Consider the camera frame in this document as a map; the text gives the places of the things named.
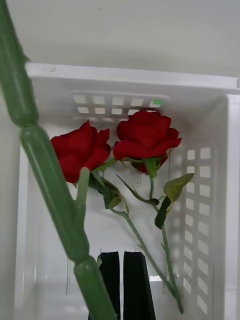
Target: white surface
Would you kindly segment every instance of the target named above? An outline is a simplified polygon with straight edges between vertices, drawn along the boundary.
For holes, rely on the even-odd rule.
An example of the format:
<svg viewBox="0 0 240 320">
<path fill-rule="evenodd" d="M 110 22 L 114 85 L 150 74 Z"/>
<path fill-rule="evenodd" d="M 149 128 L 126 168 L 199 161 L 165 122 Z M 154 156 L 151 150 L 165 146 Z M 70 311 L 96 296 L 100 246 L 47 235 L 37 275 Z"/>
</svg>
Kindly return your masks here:
<svg viewBox="0 0 240 320">
<path fill-rule="evenodd" d="M 127 117 L 129 109 L 140 108 L 131 106 L 133 99 L 142 99 L 145 107 L 154 99 L 162 99 L 160 110 L 172 117 L 172 126 L 180 131 L 183 140 L 157 178 L 159 195 L 169 173 L 171 179 L 193 170 L 196 173 L 191 181 L 194 186 L 190 184 L 186 188 L 167 218 L 169 243 L 185 308 L 184 319 L 237 320 L 240 103 L 237 95 L 224 96 L 238 92 L 235 86 L 228 87 L 229 78 L 215 78 L 209 88 L 207 81 L 206 85 L 198 82 L 198 76 L 191 76 L 192 84 L 187 82 L 187 74 L 153 72 L 144 83 L 140 75 L 147 73 L 142 71 L 136 73 L 138 76 L 131 71 L 132 78 L 128 80 L 124 75 L 129 70 L 109 72 L 91 68 L 88 72 L 79 67 L 71 73 L 72 68 L 55 66 L 51 73 L 51 66 L 39 69 L 39 65 L 32 65 L 32 70 L 35 71 L 33 86 L 41 124 L 50 138 L 78 128 L 86 117 L 98 128 L 109 127 L 114 133 L 117 123 Z M 94 81 L 94 72 L 98 81 Z M 73 95 L 84 96 L 84 99 L 78 97 L 76 101 L 81 103 L 76 103 Z M 121 115 L 111 113 L 115 107 L 113 101 L 122 109 Z M 89 113 L 80 114 L 79 106 L 88 108 Z M 105 114 L 96 114 L 98 107 L 105 108 Z M 18 224 L 18 235 L 25 235 L 25 238 L 20 237 L 17 242 L 17 265 L 23 266 L 23 271 L 18 269 L 16 273 L 15 292 L 21 292 L 15 300 L 16 320 L 87 319 L 88 312 L 73 278 L 72 265 L 67 262 L 28 162 L 24 156 L 21 159 L 19 185 L 25 185 L 22 191 L 25 196 L 20 197 L 19 202 L 22 223 Z M 128 183 L 137 183 L 133 168 L 123 169 L 118 164 L 114 169 Z M 164 269 L 161 235 L 154 226 L 154 213 L 129 195 L 112 170 L 106 172 L 106 178 L 125 194 L 133 222 L 157 264 Z M 143 196 L 147 196 L 148 183 L 148 177 L 142 175 L 137 189 Z M 73 186 L 70 188 L 74 196 L 76 190 Z M 94 257 L 101 251 L 119 251 L 122 257 L 124 250 L 137 249 L 137 242 L 124 221 L 106 212 L 101 196 L 93 190 L 88 194 L 85 230 Z M 148 275 L 155 279 L 149 266 Z M 151 281 L 150 284 L 156 318 L 181 319 L 162 283 Z"/>
<path fill-rule="evenodd" d="M 0 319 L 14 313 L 19 188 L 19 137 L 0 89 Z"/>
<path fill-rule="evenodd" d="M 8 0 L 39 63 L 240 76 L 239 0 Z"/>
</svg>

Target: white plastic basket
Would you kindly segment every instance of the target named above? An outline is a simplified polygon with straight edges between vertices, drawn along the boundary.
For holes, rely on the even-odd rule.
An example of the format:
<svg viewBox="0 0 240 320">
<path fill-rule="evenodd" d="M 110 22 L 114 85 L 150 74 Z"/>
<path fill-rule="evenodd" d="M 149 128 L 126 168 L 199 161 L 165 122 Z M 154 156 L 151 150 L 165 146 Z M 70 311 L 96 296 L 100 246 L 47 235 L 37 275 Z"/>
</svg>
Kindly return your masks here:
<svg viewBox="0 0 240 320">
<path fill-rule="evenodd" d="M 86 118 L 111 128 L 142 107 L 172 117 L 182 143 L 159 172 L 163 184 L 195 172 L 167 217 L 170 242 L 184 315 L 148 266 L 157 319 L 237 320 L 240 191 L 240 85 L 236 78 L 156 71 L 65 65 L 27 65 L 49 137 L 78 128 Z M 154 100 L 161 100 L 159 105 Z M 118 164 L 114 168 L 144 196 L 148 177 Z M 114 171 L 107 178 L 125 195 L 131 217 L 149 251 L 165 270 L 161 232 L 155 213 L 129 195 Z M 73 196 L 75 188 L 69 185 Z M 87 198 L 85 230 L 90 253 L 119 251 L 121 308 L 123 254 L 138 251 L 128 225 L 104 209 L 100 195 Z M 87 319 L 88 310 L 54 229 L 28 160 L 21 150 L 15 279 L 15 320 Z"/>
</svg>

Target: artificial rose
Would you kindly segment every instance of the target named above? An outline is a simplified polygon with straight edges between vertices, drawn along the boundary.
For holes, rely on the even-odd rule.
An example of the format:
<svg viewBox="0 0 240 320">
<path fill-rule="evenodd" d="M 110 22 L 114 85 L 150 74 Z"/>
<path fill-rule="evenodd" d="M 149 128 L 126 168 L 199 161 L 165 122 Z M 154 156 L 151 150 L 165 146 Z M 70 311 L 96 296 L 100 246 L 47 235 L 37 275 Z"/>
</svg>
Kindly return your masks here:
<svg viewBox="0 0 240 320">
<path fill-rule="evenodd" d="M 131 158 L 161 158 L 157 163 L 160 167 L 167 159 L 166 151 L 177 147 L 181 138 L 179 132 L 170 128 L 171 118 L 157 111 L 142 110 L 129 116 L 117 126 L 116 133 L 121 140 L 115 143 L 113 155 L 117 160 Z M 144 164 L 135 163 L 135 168 L 146 172 Z"/>
<path fill-rule="evenodd" d="M 109 136 L 109 129 L 98 133 L 87 121 L 79 129 L 51 139 L 67 182 L 76 183 L 83 167 L 92 171 L 104 164 L 111 152 Z"/>
</svg>

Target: green tube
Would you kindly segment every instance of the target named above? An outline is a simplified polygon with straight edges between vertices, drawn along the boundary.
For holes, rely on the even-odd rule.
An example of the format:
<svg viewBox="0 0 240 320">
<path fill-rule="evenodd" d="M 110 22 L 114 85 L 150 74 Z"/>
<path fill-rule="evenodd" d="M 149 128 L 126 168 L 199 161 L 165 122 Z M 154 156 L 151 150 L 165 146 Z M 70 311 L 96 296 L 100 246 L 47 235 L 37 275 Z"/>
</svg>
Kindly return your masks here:
<svg viewBox="0 0 240 320">
<path fill-rule="evenodd" d="M 4 0 L 0 0 L 0 77 L 11 120 L 21 127 L 38 121 L 25 58 Z"/>
<path fill-rule="evenodd" d="M 6 2 L 0 0 L 0 80 L 8 113 L 17 126 L 23 127 L 21 143 L 65 252 L 76 263 L 75 276 L 92 319 L 117 320 L 97 263 L 89 256 L 84 228 L 76 225 L 78 208 L 71 198 L 52 144 L 38 126 L 38 111 L 24 63 Z M 80 208 L 84 217 L 85 206 Z"/>
<path fill-rule="evenodd" d="M 89 255 L 84 230 L 75 227 L 77 208 L 62 175 L 46 132 L 39 126 L 22 129 L 21 144 L 28 156 L 62 245 L 70 260 L 79 263 Z"/>
<path fill-rule="evenodd" d="M 117 320 L 103 277 L 94 258 L 89 256 L 85 262 L 76 264 L 74 274 L 91 318 L 94 320 Z M 106 318 L 106 312 L 111 315 L 109 318 Z"/>
</svg>

